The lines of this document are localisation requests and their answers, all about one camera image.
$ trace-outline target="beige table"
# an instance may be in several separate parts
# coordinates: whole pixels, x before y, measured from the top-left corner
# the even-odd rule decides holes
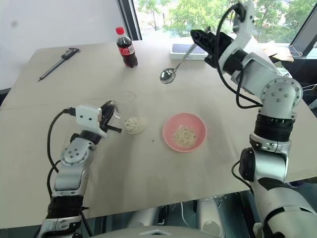
[[[169,44],[134,45],[137,68],[124,66],[115,43],[85,45],[42,82],[38,77],[65,48],[33,55],[0,111],[0,228],[40,224],[46,216],[46,136],[53,117],[65,107],[101,106],[109,99],[117,100],[127,115],[146,118],[148,127],[137,135],[109,132],[100,142],[84,199],[88,217],[247,189],[230,169],[249,147],[257,110],[239,109],[216,70],[202,61],[185,62],[172,84],[161,84],[161,70],[177,64],[169,59]],[[296,111],[288,180],[317,171],[316,119],[303,102]],[[208,130],[204,144],[188,154],[169,149],[161,135],[164,122],[180,112],[199,115]],[[120,125],[116,119],[111,123]],[[79,129],[70,116],[57,121],[55,160]]]

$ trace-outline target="red label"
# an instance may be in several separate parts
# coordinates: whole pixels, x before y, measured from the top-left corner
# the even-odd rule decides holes
[[[123,56],[129,56],[134,53],[134,49],[132,45],[129,46],[128,48],[121,48],[121,47],[118,47],[118,48],[119,48],[120,54],[122,54]]]

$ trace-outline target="bottle cap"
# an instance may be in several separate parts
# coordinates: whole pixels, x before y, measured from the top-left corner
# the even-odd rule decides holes
[[[115,31],[117,32],[118,35],[123,35],[124,34],[124,29],[123,27],[117,27],[115,29]]]

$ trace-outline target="white wall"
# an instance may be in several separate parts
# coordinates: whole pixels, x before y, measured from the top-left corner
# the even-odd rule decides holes
[[[115,41],[117,26],[116,0],[0,0],[0,89],[36,49]]]

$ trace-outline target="coca-cola bottle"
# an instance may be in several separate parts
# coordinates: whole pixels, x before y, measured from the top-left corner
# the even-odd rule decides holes
[[[132,41],[124,34],[123,27],[117,27],[115,31],[118,34],[117,46],[120,54],[123,57],[123,62],[126,66],[133,68],[138,65],[138,59],[135,56]]]

